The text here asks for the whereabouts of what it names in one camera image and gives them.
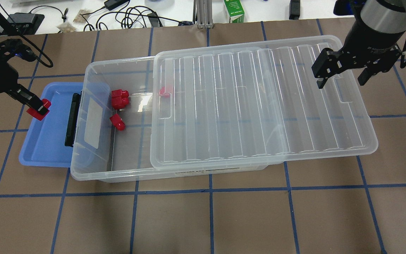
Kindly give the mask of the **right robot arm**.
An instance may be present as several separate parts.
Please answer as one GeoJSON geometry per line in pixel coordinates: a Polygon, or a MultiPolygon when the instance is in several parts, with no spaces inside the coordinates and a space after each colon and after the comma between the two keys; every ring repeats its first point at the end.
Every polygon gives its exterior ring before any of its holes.
{"type": "Polygon", "coordinates": [[[329,78],[349,69],[363,68],[364,85],[379,72],[388,72],[400,59],[406,67],[406,0],[350,0],[355,22],[343,47],[324,48],[312,65],[320,89],[329,78]]]}

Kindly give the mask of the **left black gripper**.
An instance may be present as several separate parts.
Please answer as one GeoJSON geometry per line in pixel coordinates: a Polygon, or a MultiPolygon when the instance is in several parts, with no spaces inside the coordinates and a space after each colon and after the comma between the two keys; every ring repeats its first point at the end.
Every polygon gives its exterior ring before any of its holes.
{"type": "Polygon", "coordinates": [[[29,90],[19,90],[18,73],[16,71],[0,71],[0,93],[6,93],[11,98],[29,106],[31,115],[46,115],[48,99],[38,99],[29,90]]]}

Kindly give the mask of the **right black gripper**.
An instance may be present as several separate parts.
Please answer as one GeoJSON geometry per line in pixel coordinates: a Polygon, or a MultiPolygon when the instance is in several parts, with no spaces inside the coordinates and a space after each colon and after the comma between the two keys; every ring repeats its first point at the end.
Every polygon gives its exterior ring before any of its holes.
{"type": "Polygon", "coordinates": [[[312,65],[317,86],[323,89],[328,78],[348,69],[364,68],[358,76],[360,86],[379,72],[388,72],[401,56],[397,42],[402,32],[383,33],[367,25],[353,25],[340,50],[324,48],[312,65]]]}

